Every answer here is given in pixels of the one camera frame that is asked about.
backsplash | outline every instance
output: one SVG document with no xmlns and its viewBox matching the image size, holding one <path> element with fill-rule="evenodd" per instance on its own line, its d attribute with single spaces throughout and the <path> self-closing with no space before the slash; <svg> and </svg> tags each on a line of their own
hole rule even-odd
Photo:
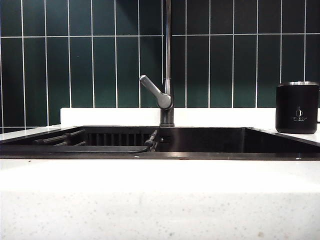
<svg viewBox="0 0 320 240">
<path fill-rule="evenodd" d="M 60 108 L 156 108 L 161 0 L 0 0 L 4 132 Z M 320 79 L 319 0 L 172 0 L 176 108 L 274 108 L 281 82 Z"/>
</svg>

mug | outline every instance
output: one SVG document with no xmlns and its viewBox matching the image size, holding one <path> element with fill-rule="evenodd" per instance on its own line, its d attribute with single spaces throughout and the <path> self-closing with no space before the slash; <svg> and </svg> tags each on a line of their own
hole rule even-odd
<svg viewBox="0 0 320 240">
<path fill-rule="evenodd" d="M 314 134 L 318 123 L 319 83 L 286 82 L 276 88 L 275 128 L 279 133 Z"/>
</svg>

faucet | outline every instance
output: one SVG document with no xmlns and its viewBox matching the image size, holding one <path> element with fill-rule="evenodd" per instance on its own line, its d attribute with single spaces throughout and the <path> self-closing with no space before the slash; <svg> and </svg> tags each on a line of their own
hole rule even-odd
<svg viewBox="0 0 320 240">
<path fill-rule="evenodd" d="M 165 76 L 162 91 L 146 76 L 140 76 L 141 84 L 156 98 L 160 110 L 160 127 L 174 127 L 174 89 L 171 79 L 171 0 L 163 0 L 165 6 Z"/>
</svg>

printed logo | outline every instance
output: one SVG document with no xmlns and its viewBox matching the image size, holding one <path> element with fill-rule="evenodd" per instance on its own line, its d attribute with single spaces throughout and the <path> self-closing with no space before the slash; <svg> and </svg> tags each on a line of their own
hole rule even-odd
<svg viewBox="0 0 320 240">
<path fill-rule="evenodd" d="M 294 122 L 303 122 L 304 120 L 307 120 L 308 118 L 303 115 L 304 112 L 300 109 L 300 106 L 298 106 L 295 111 L 295 116 L 292 117 L 292 120 Z"/>
</svg>

sink basin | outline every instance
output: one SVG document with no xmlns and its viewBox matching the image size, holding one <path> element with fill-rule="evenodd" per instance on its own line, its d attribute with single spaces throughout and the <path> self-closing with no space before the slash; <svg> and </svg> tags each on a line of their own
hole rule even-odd
<svg viewBox="0 0 320 240">
<path fill-rule="evenodd" d="M 145 143 L 155 131 L 153 145 L 147 147 Z M 3 140 L 0 144 L 2 156 L 21 158 L 34 155 L 76 158 L 79 154 L 95 158 L 95 153 L 101 154 L 98 158 L 106 158 L 106 154 L 127 154 L 122 157 L 133 158 L 130 154 L 139 154 L 135 157 L 184 156 L 188 159 L 189 156 L 204 158 L 209 153 L 224 153 L 229 154 L 229 159 L 230 154 L 272 153 L 294 154 L 291 156 L 296 157 L 296 154 L 320 153 L 319 143 L 247 127 L 82 126 Z"/>
</svg>

